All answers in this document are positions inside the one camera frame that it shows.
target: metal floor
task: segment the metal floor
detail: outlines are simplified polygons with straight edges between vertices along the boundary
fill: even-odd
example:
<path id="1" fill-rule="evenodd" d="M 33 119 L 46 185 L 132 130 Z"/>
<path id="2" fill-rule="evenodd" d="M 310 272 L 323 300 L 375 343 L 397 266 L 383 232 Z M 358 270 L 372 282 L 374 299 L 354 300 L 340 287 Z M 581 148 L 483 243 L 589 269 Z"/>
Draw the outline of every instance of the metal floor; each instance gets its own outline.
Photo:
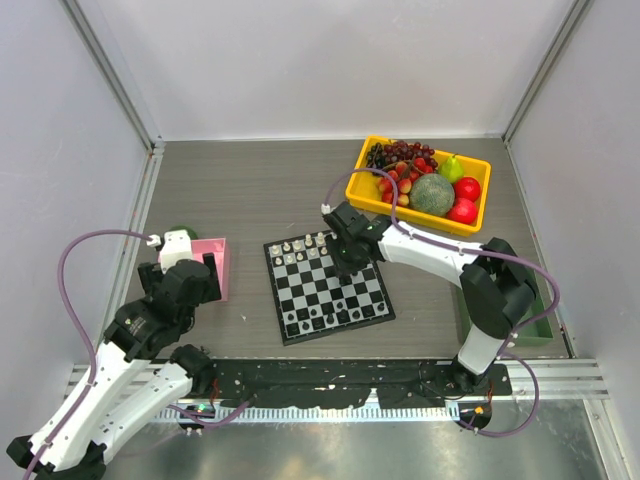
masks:
<path id="1" fill-rule="evenodd" d="M 494 402 L 489 430 L 520 424 L 531 402 Z M 150 424 L 136 452 L 178 429 Z M 596 480 L 606 474 L 582 401 L 543 401 L 519 435 L 491 439 L 451 422 L 229 425 L 178 436 L 131 458 L 104 480 Z"/>
<path id="2" fill-rule="evenodd" d="M 519 255 L 537 259 L 502 141 L 427 143 L 492 165 L 484 226 L 469 240 L 504 238 Z M 195 327 L 180 343 L 202 345 L 213 356 L 231 358 L 451 358 L 458 353 L 462 343 L 453 287 L 410 266 L 387 263 L 381 263 L 380 269 L 396 320 L 282 345 L 262 245 L 325 229 L 320 204 L 335 179 L 353 168 L 361 147 L 360 140 L 167 144 L 145 232 L 188 225 L 201 238 L 226 237 L 231 247 L 229 301 L 200 307 Z M 344 188 L 338 188 L 334 205 L 342 199 Z M 137 261 L 154 256 L 152 249 L 141 248 Z M 134 278 L 128 300 L 141 293 Z M 514 352 L 526 358 L 566 357 L 555 319 L 552 327 L 555 338 L 549 344 Z M 168 357 L 175 347 L 163 356 Z"/>

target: gray table surface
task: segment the gray table surface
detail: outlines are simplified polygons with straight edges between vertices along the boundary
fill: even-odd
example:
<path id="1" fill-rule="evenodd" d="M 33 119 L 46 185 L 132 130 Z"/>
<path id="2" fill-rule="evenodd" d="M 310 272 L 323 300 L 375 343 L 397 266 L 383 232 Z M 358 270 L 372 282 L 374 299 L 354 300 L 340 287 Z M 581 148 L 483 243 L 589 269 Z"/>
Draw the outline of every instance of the gray table surface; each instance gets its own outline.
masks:
<path id="1" fill-rule="evenodd" d="M 469 240 L 504 238 L 520 256 L 537 260 L 502 142 L 427 143 L 492 165 L 484 226 Z M 145 232 L 162 233 L 175 225 L 188 225 L 200 238 L 226 237 L 231 248 L 229 301 L 201 306 L 195 327 L 182 336 L 180 344 L 202 345 L 214 356 L 235 358 L 446 358 L 458 352 L 462 343 L 453 287 L 415 268 L 388 263 L 381 263 L 380 269 L 396 320 L 282 345 L 263 244 L 325 229 L 320 204 L 336 177 L 353 168 L 361 147 L 360 140 L 167 144 Z M 341 186 L 333 205 L 343 199 Z M 153 258 L 153 250 L 140 249 L 138 261 Z M 141 293 L 134 278 L 128 299 Z M 545 292 L 545 304 L 548 301 Z M 529 358 L 566 357 L 555 318 L 552 326 L 555 337 L 549 344 L 514 351 Z"/>

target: strawberry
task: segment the strawberry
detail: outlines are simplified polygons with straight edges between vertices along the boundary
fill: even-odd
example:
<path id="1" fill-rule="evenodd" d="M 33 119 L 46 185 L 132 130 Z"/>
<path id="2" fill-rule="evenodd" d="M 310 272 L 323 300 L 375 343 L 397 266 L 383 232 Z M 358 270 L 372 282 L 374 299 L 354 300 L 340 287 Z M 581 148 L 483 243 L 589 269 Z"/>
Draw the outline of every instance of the strawberry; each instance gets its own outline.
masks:
<path id="1" fill-rule="evenodd" d="M 424 169 L 427 168 L 427 161 L 422 157 L 418 157 L 413 161 L 413 165 L 421 172 L 424 172 Z"/>
<path id="2" fill-rule="evenodd" d="M 408 166 L 407 162 L 398 162 L 396 165 L 396 172 L 398 172 L 398 175 L 402 175 Z"/>
<path id="3" fill-rule="evenodd" d="M 408 178 L 405 178 L 398 182 L 398 190 L 400 190 L 400 193 L 409 193 L 411 191 L 411 187 L 412 183 Z"/>
<path id="4" fill-rule="evenodd" d="M 407 205 L 409 205 L 409 195 L 406 195 L 404 193 L 398 195 L 398 205 L 401 207 L 406 207 Z"/>
<path id="5" fill-rule="evenodd" d="M 388 178 L 383 178 L 382 180 L 380 180 L 380 183 L 378 184 L 378 190 L 380 190 L 382 193 L 387 193 L 393 190 L 393 186 L 391 186 L 391 182 Z"/>

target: white wall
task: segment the white wall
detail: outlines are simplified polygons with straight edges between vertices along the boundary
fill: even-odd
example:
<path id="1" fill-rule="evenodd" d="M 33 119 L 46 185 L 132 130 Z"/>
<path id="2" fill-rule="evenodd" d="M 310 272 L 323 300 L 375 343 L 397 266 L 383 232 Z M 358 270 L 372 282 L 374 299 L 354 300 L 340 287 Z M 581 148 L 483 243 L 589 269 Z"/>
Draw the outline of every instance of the white wall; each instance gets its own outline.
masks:
<path id="1" fill-rule="evenodd" d="M 124 227 L 145 161 L 58 2 L 0 2 L 0 447 L 59 407 L 74 363 L 87 361 L 56 287 L 58 256 L 86 231 Z M 118 239 L 78 248 L 73 304 L 95 338 Z M 0 454 L 0 476 L 21 473 Z"/>
<path id="2" fill-rule="evenodd" d="M 193 140 L 502 133 L 571 1 L 98 3 L 164 139 Z"/>
<path id="3" fill-rule="evenodd" d="M 636 459 L 639 16 L 634 0 L 594 2 L 513 143 L 569 333 L 598 359 Z"/>

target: white object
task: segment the white object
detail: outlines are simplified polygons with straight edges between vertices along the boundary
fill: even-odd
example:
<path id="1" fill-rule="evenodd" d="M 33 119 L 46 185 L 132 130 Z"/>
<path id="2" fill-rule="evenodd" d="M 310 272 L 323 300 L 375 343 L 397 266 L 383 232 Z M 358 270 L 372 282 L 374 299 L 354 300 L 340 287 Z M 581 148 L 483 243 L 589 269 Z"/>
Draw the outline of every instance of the white object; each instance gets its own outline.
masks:
<path id="1" fill-rule="evenodd" d="M 187 372 L 177 363 L 165 363 L 155 378 L 104 416 L 93 432 L 97 445 L 105 444 L 105 464 L 131 437 L 167 405 L 186 396 L 192 387 Z"/>
<path id="2" fill-rule="evenodd" d="M 87 453 L 89 441 L 96 434 L 96 428 L 109 410 L 113 408 L 115 401 L 122 394 L 122 390 L 150 363 L 148 360 L 126 362 L 124 352 L 113 342 L 101 344 L 96 357 L 98 373 L 94 386 L 91 387 L 80 408 L 60 430 L 53 445 L 42 456 L 41 462 L 44 465 L 51 463 L 55 466 L 55 471 L 74 467 L 82 460 L 82 457 Z M 32 453 L 36 453 L 40 449 L 47 435 L 69 411 L 71 405 L 80 396 L 88 379 L 89 371 L 87 370 L 80 383 L 66 398 L 62 407 L 44 427 L 31 436 Z"/>
<path id="3" fill-rule="evenodd" d="M 439 235 L 427 233 L 412 227 L 406 222 L 400 222 L 400 225 L 412 234 L 417 233 L 439 242 L 448 243 L 458 250 L 462 248 L 480 250 L 481 247 L 480 243 L 449 240 Z M 462 267 L 467 263 L 472 263 L 477 258 L 475 255 L 460 255 L 444 248 L 429 245 L 421 240 L 411 238 L 395 227 L 388 228 L 383 233 L 382 240 L 378 245 L 382 256 L 386 260 L 394 263 L 404 263 L 433 273 L 457 287 L 460 287 Z"/>
<path id="4" fill-rule="evenodd" d="M 460 288 L 462 267 L 473 263 L 478 257 L 458 252 L 461 252 L 462 249 L 480 250 L 481 244 L 449 240 L 414 228 L 406 222 L 400 222 L 400 226 L 408 230 L 410 235 L 401 232 L 394 226 L 385 230 L 382 234 L 382 240 L 378 242 L 384 259 L 417 267 L 444 278 Z M 454 246 L 457 252 L 412 238 L 416 234 Z M 482 374 L 494 361 L 503 342 L 504 339 L 493 338 L 472 325 L 471 331 L 458 353 L 458 361 L 470 372 L 476 375 Z"/>
<path id="5" fill-rule="evenodd" d="M 147 240 L 147 247 L 156 248 L 162 245 L 162 239 L 160 235 L 151 235 L 151 240 Z"/>
<path id="6" fill-rule="evenodd" d="M 471 325 L 469 335 L 458 352 L 458 362 L 476 375 L 483 374 L 493 363 L 504 340 L 493 338 L 475 325 Z"/>
<path id="7" fill-rule="evenodd" d="M 160 251 L 160 267 L 166 273 L 180 260 L 193 260 L 191 238 L 186 230 L 175 230 L 164 234 L 164 246 Z"/>

